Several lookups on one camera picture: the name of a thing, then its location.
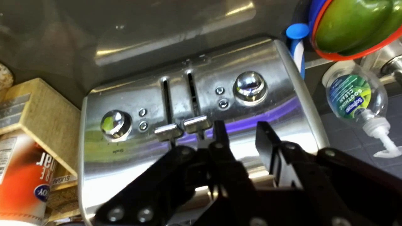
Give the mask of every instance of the clear plastic container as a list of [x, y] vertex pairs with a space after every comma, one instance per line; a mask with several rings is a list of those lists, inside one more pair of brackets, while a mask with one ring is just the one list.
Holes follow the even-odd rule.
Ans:
[[378, 78], [355, 61], [338, 61], [323, 77], [327, 99], [334, 114], [363, 128], [367, 136], [382, 141], [386, 151], [375, 157], [394, 158], [402, 152], [390, 139], [391, 124], [385, 118], [389, 95]]

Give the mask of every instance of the chrome knob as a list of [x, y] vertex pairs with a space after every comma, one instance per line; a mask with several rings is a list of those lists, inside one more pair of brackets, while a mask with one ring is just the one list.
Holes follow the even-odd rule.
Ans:
[[126, 112], [111, 110], [103, 115], [101, 129], [107, 138], [121, 138], [131, 129], [131, 117]]
[[234, 85], [234, 94], [247, 102], [255, 102], [267, 93], [267, 83], [257, 71], [242, 73]]

